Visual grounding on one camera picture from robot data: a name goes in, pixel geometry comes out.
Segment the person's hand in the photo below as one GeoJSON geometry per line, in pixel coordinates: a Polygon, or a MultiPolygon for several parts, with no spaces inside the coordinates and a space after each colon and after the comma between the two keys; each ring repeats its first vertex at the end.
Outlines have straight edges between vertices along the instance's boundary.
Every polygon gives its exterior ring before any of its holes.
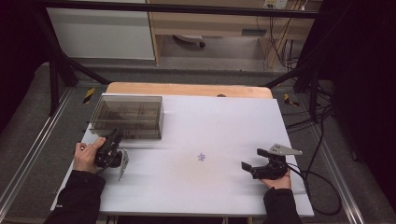
{"type": "Polygon", "coordinates": [[[262,183],[268,187],[268,189],[291,189],[291,180],[290,180],[290,170],[285,173],[281,178],[276,180],[271,179],[261,179],[262,183]]]}
{"type": "Polygon", "coordinates": [[[104,144],[106,139],[104,137],[99,137],[92,144],[77,143],[76,152],[73,162],[73,170],[85,171],[91,174],[96,173],[95,155],[99,147],[104,144]]]}

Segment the wall outlet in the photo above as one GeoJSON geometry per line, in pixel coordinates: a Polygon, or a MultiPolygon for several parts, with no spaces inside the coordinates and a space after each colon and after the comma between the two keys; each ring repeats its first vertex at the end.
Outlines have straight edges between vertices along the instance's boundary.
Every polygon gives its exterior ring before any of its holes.
{"type": "Polygon", "coordinates": [[[270,8],[269,6],[275,6],[276,5],[276,0],[265,0],[264,1],[264,5],[262,5],[262,7],[264,8],[270,8]]]}
{"type": "Polygon", "coordinates": [[[288,0],[276,0],[275,7],[276,9],[284,9],[287,3],[288,0]]]}

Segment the transparent container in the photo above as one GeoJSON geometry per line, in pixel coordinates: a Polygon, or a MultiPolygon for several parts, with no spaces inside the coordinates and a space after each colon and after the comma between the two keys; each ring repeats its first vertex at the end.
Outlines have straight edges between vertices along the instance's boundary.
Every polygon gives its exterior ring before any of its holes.
{"type": "Polygon", "coordinates": [[[91,133],[106,137],[120,129],[125,139],[161,139],[161,96],[102,95],[91,119],[91,133]]]}

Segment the black sleeve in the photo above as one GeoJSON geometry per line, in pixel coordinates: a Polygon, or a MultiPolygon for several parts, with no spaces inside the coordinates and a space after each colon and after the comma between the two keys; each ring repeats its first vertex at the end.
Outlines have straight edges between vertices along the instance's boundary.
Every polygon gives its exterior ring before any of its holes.
{"type": "Polygon", "coordinates": [[[94,224],[106,181],[99,175],[73,170],[45,224],[94,224]]]}
{"type": "Polygon", "coordinates": [[[303,223],[297,214],[296,203],[291,189],[271,188],[264,195],[267,219],[264,224],[303,223]]]}

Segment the white cabinet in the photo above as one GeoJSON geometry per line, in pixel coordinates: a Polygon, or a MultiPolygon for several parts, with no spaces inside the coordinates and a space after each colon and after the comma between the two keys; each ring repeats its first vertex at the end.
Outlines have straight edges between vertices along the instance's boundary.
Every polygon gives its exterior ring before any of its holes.
{"type": "Polygon", "coordinates": [[[147,12],[48,8],[48,13],[69,57],[154,60],[147,12]]]}

